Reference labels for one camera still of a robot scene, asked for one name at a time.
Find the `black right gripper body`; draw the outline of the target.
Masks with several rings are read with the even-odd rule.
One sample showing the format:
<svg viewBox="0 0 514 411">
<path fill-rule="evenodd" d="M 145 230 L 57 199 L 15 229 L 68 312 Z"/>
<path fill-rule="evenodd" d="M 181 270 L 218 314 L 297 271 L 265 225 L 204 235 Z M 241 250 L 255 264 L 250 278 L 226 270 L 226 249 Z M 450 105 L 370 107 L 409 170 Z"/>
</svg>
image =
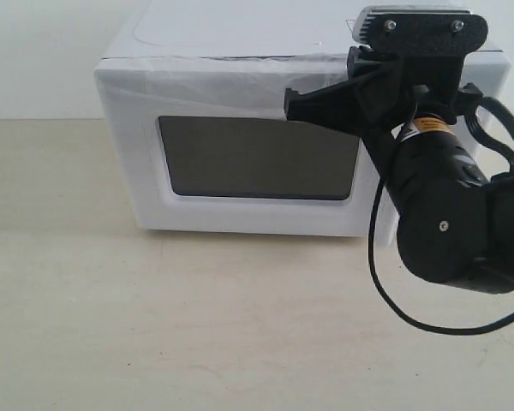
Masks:
<svg viewBox="0 0 514 411">
<path fill-rule="evenodd" d="M 350 49 L 347 69 L 398 63 L 394 110 L 363 142 L 399 214 L 397 250 L 430 283 L 491 283 L 487 178 L 451 131 L 464 57 L 403 57 Z"/>
</svg>

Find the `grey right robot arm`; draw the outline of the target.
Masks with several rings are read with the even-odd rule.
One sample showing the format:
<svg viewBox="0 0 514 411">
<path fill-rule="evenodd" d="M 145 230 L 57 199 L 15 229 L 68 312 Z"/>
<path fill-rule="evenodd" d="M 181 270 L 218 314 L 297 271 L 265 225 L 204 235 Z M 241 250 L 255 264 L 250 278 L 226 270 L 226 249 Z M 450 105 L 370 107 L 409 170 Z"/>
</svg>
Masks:
<svg viewBox="0 0 514 411">
<path fill-rule="evenodd" d="M 284 113 L 360 138 L 398 214 L 397 250 L 429 282 L 488 294 L 514 291 L 514 151 L 480 125 L 490 110 L 514 138 L 514 117 L 461 84 L 463 51 L 348 55 L 347 80 L 301 93 Z"/>
</svg>

